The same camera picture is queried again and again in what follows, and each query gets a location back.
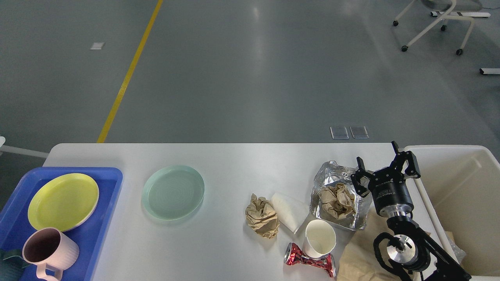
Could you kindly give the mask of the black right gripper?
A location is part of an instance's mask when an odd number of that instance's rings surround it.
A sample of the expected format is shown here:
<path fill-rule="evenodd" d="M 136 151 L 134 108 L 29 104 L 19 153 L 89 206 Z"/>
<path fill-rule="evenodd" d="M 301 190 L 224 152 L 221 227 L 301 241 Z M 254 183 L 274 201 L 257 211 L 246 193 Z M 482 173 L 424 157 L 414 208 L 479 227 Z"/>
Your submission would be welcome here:
<path fill-rule="evenodd" d="M 373 196 L 375 210 L 381 217 L 395 216 L 395 212 L 406 215 L 414 210 L 405 179 L 420 178 L 418 161 L 412 151 L 400 151 L 395 141 L 391 142 L 395 157 L 391 168 L 369 173 L 361 157 L 357 157 L 357 168 L 350 178 L 356 194 Z"/>

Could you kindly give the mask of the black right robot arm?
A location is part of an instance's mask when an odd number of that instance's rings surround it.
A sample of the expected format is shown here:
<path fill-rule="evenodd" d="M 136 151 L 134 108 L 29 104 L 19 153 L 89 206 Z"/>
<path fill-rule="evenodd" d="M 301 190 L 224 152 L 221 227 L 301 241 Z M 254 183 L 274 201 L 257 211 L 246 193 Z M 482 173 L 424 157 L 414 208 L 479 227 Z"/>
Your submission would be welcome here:
<path fill-rule="evenodd" d="M 400 151 L 394 141 L 391 144 L 395 157 L 388 167 L 368 171 L 358 157 L 358 168 L 350 175 L 355 192 L 361 197 L 371 194 L 376 213 L 386 218 L 392 231 L 374 239 L 376 260 L 400 280 L 410 281 L 411 273 L 423 274 L 434 256 L 436 269 L 428 281 L 469 281 L 471 275 L 413 220 L 414 204 L 406 180 L 420 178 L 418 161 L 413 152 Z"/>

